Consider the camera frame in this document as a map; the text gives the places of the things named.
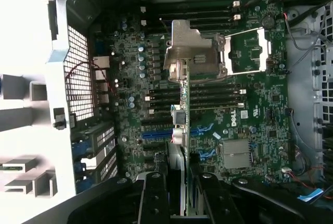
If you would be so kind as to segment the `short blue expansion slot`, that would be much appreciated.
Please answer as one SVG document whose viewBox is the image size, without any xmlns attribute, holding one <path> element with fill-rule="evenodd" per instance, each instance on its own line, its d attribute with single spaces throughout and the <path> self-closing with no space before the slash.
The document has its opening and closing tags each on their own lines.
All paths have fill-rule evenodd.
<svg viewBox="0 0 333 224">
<path fill-rule="evenodd" d="M 207 159 L 212 158 L 216 154 L 216 149 L 212 149 L 210 151 L 199 150 L 198 154 L 199 154 L 200 161 L 205 161 Z"/>
</svg>

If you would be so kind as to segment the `silver chipset heatsink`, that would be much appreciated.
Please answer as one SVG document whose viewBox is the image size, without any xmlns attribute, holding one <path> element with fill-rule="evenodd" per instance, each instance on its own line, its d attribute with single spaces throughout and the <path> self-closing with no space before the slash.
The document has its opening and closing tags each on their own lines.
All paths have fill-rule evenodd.
<svg viewBox="0 0 333 224">
<path fill-rule="evenodd" d="M 247 139 L 225 140 L 222 146 L 224 168 L 239 169 L 251 166 L 250 146 Z"/>
</svg>

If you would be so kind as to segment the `long blue expansion slot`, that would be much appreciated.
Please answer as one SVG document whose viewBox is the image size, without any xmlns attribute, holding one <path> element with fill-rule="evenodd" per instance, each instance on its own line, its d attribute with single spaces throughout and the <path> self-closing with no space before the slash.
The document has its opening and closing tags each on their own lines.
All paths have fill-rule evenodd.
<svg viewBox="0 0 333 224">
<path fill-rule="evenodd" d="M 214 124 L 211 123 L 207 127 L 197 126 L 196 128 L 190 130 L 190 134 L 192 136 L 201 136 L 201 135 L 203 135 L 203 133 L 210 131 L 212 129 L 213 125 Z M 172 132 L 173 132 L 172 129 L 145 131 L 145 132 L 141 133 L 141 138 L 144 140 L 167 138 L 167 137 L 171 137 Z"/>
</svg>

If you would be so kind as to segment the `perforated metal slot covers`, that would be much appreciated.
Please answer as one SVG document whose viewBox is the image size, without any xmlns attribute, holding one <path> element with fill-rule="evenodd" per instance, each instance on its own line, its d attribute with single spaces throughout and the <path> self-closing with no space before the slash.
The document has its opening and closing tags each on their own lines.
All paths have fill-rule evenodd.
<svg viewBox="0 0 333 224">
<path fill-rule="evenodd" d="M 93 144 L 92 153 L 86 160 L 87 169 L 90 171 L 95 183 L 106 180 L 114 171 L 112 168 L 116 162 L 116 137 L 114 126 L 105 125 L 91 135 Z"/>
</svg>

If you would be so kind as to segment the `green Dell motherboard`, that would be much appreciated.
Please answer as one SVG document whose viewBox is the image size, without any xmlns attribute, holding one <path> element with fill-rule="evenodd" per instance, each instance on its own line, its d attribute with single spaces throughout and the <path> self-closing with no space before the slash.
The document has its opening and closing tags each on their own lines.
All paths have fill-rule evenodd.
<svg viewBox="0 0 333 224">
<path fill-rule="evenodd" d="M 230 181 L 244 175 L 267 182 L 287 182 L 289 175 L 281 171 L 290 166 L 293 148 L 290 143 L 288 116 L 288 88 L 286 69 L 285 24 L 283 5 L 276 0 L 261 0 L 251 7 L 227 10 L 205 10 L 197 12 L 140 13 L 139 7 L 128 11 L 107 10 L 98 19 L 92 30 L 94 57 L 108 56 L 107 70 L 109 103 L 101 106 L 110 110 L 118 139 L 118 166 L 120 174 L 131 179 L 142 172 L 155 168 L 154 155 L 166 150 L 171 137 L 144 140 L 141 133 L 174 128 L 170 112 L 149 115 L 148 108 L 169 106 L 180 99 L 154 100 L 145 102 L 150 90 L 179 91 L 180 86 L 169 81 L 169 71 L 164 69 L 164 55 L 171 46 L 171 24 L 161 21 L 147 25 L 142 21 L 146 16 L 180 17 L 233 17 L 241 20 L 238 25 L 190 23 L 192 29 L 201 32 L 204 38 L 210 35 L 233 33 L 262 27 L 263 17 L 275 18 L 275 26 L 265 29 L 265 38 L 271 42 L 272 54 L 266 61 L 265 72 L 250 73 L 223 78 L 205 77 L 203 81 L 191 83 L 190 92 L 197 89 L 222 90 L 227 88 L 246 89 L 245 95 L 191 97 L 191 105 L 244 102 L 244 108 L 190 110 L 190 130 L 197 126 L 210 131 L 201 136 L 190 135 L 189 152 L 216 149 L 216 154 L 200 161 L 207 172 L 216 173 Z M 234 72 L 259 69 L 259 55 L 256 31 L 236 35 L 231 39 Z M 250 146 L 251 166 L 226 169 L 223 165 L 222 142 L 225 140 L 247 139 Z"/>
</svg>

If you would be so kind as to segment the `black RAM slot white clips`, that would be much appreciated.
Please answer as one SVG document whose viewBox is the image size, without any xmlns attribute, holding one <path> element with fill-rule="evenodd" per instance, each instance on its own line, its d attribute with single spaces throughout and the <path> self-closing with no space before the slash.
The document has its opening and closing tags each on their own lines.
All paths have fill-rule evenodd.
<svg viewBox="0 0 333 224">
<path fill-rule="evenodd" d="M 238 25 L 241 20 L 234 20 L 233 17 L 180 17 L 180 16 L 146 16 L 141 18 L 142 21 L 146 21 L 147 25 L 158 24 L 161 21 L 167 24 L 171 24 L 173 20 L 188 20 L 194 25 L 207 25 L 207 24 L 231 24 Z"/>
<path fill-rule="evenodd" d="M 203 96 L 229 96 L 229 95 L 245 95 L 246 89 L 222 89 L 222 90 L 210 90 L 210 89 L 197 89 L 190 92 L 191 97 L 203 97 Z M 150 90 L 149 94 L 144 97 L 145 102 L 156 100 L 169 100 L 180 99 L 181 93 L 179 91 L 172 90 Z"/>
<path fill-rule="evenodd" d="M 220 103 L 220 104 L 206 104 L 206 105 L 191 105 L 189 109 L 191 111 L 203 111 L 203 110 L 213 110 L 213 109 L 229 109 L 229 108 L 244 108 L 244 102 L 228 102 L 228 103 Z M 173 110 L 184 110 L 185 107 L 172 104 L 169 106 L 153 106 L 152 108 L 148 108 L 147 112 L 149 115 L 156 115 L 164 112 L 171 112 Z"/>
<path fill-rule="evenodd" d="M 183 2 L 146 4 L 139 7 L 140 13 L 174 13 L 174 12 L 197 12 L 205 10 L 227 10 L 238 8 L 242 5 L 240 0 L 236 1 L 210 1 L 210 2 Z"/>
</svg>

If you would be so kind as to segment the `black plastic case latch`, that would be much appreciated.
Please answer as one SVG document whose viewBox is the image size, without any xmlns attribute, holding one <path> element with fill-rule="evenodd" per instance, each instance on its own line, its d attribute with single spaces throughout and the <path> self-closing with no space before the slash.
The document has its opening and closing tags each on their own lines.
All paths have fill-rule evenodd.
<svg viewBox="0 0 333 224">
<path fill-rule="evenodd" d="M 67 121 L 64 108 L 53 108 L 54 122 L 53 128 L 63 130 L 67 127 Z"/>
</svg>

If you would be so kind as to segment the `silver rear port block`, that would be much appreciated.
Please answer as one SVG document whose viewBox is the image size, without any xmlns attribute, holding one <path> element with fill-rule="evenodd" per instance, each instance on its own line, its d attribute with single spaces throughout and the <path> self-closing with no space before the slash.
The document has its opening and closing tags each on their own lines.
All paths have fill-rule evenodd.
<svg viewBox="0 0 333 224">
<path fill-rule="evenodd" d="M 99 105 L 109 103 L 109 83 L 107 81 L 107 70 L 110 68 L 109 57 L 94 57 L 95 88 L 97 103 Z"/>
</svg>

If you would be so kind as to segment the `black CPU socket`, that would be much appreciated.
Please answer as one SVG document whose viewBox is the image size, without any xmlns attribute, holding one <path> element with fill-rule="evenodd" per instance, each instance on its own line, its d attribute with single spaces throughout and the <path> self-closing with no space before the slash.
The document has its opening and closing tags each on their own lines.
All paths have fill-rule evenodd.
<svg viewBox="0 0 333 224">
<path fill-rule="evenodd" d="M 190 60 L 190 74 L 197 77 L 223 78 L 227 68 L 223 51 L 226 38 L 220 33 L 210 35 L 212 45 L 209 48 L 199 48 Z"/>
</svg>

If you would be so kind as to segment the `grey metal PC case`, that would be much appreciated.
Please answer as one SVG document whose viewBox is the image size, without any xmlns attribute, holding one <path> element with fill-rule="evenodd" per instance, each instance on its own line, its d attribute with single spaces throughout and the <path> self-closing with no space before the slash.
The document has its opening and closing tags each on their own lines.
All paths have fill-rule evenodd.
<svg viewBox="0 0 333 224">
<path fill-rule="evenodd" d="M 110 110 L 97 103 L 94 72 L 94 41 L 91 33 L 98 25 L 99 17 L 111 10 L 128 11 L 145 4 L 210 2 L 236 0 L 48 0 L 48 14 L 53 49 L 46 64 L 46 88 L 50 105 L 51 122 L 53 108 L 64 108 L 67 127 L 57 130 L 59 140 L 64 141 L 63 151 L 68 162 L 70 190 L 73 197 L 44 214 L 39 223 L 67 224 L 69 215 L 78 207 L 119 189 L 125 183 L 144 180 L 148 173 L 165 175 L 169 197 L 170 224 L 211 224 L 202 205 L 196 207 L 194 175 L 211 173 L 203 169 L 198 154 L 189 152 L 188 186 L 189 206 L 185 216 L 180 215 L 181 168 L 176 165 L 178 152 L 166 144 L 166 150 L 154 155 L 155 168 L 131 179 L 120 174 L 118 166 L 118 139 Z M 244 7 L 251 7 L 261 0 L 240 0 Z M 318 10 L 333 0 L 276 0 L 283 5 L 286 41 L 286 69 L 288 88 L 288 116 L 293 160 L 290 166 L 281 168 L 289 175 L 287 182 L 267 182 L 248 176 L 238 176 L 230 181 L 211 173 L 223 185 L 231 185 L 237 179 L 246 178 L 260 182 L 278 192 L 306 204 L 312 224 L 333 224 L 333 150 L 316 152 L 314 149 L 314 89 L 312 74 L 313 51 L 320 34 Z M 93 132 L 105 125 L 114 126 L 117 159 L 110 176 L 95 183 L 87 169 L 87 158 L 95 145 Z"/>
</svg>

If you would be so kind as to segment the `grey perforated disk bay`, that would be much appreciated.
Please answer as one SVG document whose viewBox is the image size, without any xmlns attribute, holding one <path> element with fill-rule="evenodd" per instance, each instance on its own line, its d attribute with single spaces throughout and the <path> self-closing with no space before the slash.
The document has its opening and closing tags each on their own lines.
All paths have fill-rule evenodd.
<svg viewBox="0 0 333 224">
<path fill-rule="evenodd" d="M 320 34 L 313 51 L 314 149 L 331 152 L 333 144 L 333 1 L 318 10 Z"/>
</svg>

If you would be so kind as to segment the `thin metal locking lever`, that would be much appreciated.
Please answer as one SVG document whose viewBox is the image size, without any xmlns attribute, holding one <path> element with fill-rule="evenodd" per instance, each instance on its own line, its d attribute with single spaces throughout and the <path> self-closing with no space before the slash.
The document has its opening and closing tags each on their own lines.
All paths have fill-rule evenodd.
<svg viewBox="0 0 333 224">
<path fill-rule="evenodd" d="M 232 36 L 236 36 L 236 35 L 240 35 L 240 34 L 245 34 L 245 33 L 253 32 L 253 31 L 258 31 L 258 30 L 262 30 L 262 29 L 263 29 L 263 27 L 249 29 L 249 30 L 245 30 L 245 31 L 233 33 L 233 34 L 230 34 L 230 35 L 225 35 L 224 37 L 225 38 L 231 38 Z"/>
</svg>

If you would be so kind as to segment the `round coin cell battery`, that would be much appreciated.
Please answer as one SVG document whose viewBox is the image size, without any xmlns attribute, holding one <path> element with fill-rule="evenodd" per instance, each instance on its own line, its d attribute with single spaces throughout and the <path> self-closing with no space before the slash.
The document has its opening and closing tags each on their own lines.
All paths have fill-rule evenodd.
<svg viewBox="0 0 333 224">
<path fill-rule="evenodd" d="M 275 26 L 275 18 L 273 16 L 267 15 L 262 18 L 261 24 L 265 29 L 272 29 Z"/>
</svg>

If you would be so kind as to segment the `silver socket cover frame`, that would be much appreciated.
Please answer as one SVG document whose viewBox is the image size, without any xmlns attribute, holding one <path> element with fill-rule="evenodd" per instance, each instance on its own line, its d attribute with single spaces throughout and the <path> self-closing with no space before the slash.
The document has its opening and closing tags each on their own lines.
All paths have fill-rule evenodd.
<svg viewBox="0 0 333 224">
<path fill-rule="evenodd" d="M 226 69 L 227 76 L 234 76 L 234 75 L 242 75 L 242 74 L 250 74 L 250 73 L 259 73 L 265 72 L 267 69 L 266 61 L 269 56 L 272 54 L 272 47 L 271 42 L 265 38 L 265 29 L 256 31 L 258 36 L 258 44 L 262 48 L 262 52 L 259 55 L 259 69 L 254 71 L 245 71 L 245 72 L 234 72 L 232 61 L 229 58 L 229 53 L 231 52 L 231 39 L 232 38 L 225 38 L 224 40 L 224 48 L 220 51 L 221 61 Z"/>
</svg>

